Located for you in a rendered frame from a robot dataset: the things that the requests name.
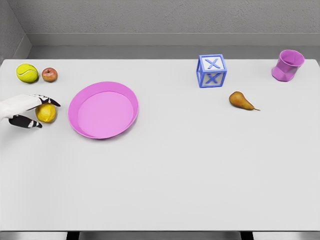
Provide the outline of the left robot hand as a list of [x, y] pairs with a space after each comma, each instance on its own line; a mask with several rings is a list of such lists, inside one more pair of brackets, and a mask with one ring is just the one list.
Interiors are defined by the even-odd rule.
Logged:
[[40, 122], [23, 116], [22, 113], [47, 103], [61, 106], [54, 99], [38, 94], [20, 94], [7, 98], [0, 101], [0, 121], [8, 119], [11, 125], [25, 129], [42, 128]]

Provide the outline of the yellow lemon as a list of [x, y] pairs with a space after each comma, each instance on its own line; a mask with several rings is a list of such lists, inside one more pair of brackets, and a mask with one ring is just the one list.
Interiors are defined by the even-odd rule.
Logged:
[[56, 107], [51, 103], [44, 103], [35, 108], [35, 115], [40, 122], [51, 123], [56, 118]]

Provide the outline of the pink plate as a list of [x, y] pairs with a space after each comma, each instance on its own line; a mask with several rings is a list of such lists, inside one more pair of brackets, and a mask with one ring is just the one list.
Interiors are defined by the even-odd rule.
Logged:
[[103, 81], [80, 90], [71, 100], [67, 116], [80, 135], [107, 139], [127, 130], [136, 120], [138, 111], [138, 98], [129, 87]]

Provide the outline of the yellow-green tennis ball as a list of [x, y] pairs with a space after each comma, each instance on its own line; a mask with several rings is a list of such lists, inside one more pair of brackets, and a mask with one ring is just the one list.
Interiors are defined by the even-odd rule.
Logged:
[[32, 84], [38, 79], [39, 73], [33, 65], [23, 63], [16, 68], [16, 76], [20, 81]]

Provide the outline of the red apple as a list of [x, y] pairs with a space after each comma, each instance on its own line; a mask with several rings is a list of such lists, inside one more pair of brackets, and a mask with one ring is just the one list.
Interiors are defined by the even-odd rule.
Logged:
[[47, 67], [42, 71], [41, 76], [45, 82], [52, 83], [57, 80], [58, 72], [52, 67]]

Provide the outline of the blue letter block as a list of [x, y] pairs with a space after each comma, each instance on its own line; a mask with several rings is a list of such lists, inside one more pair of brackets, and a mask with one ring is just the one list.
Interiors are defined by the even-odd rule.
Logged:
[[200, 88], [222, 87], [227, 75], [227, 67], [223, 55], [199, 55], [196, 75]]

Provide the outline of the brown pear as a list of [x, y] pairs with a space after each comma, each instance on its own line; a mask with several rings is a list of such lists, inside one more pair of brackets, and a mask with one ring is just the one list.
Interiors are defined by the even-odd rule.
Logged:
[[260, 111], [259, 109], [255, 108], [243, 95], [240, 91], [235, 91], [229, 96], [229, 102], [237, 108], [241, 108], [244, 110], [252, 111]]

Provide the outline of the purple cup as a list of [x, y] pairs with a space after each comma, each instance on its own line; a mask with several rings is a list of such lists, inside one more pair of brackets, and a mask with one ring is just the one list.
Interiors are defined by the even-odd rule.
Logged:
[[271, 75], [280, 82], [289, 82], [304, 62], [305, 57], [300, 52], [285, 49], [280, 52], [277, 64], [271, 70]]

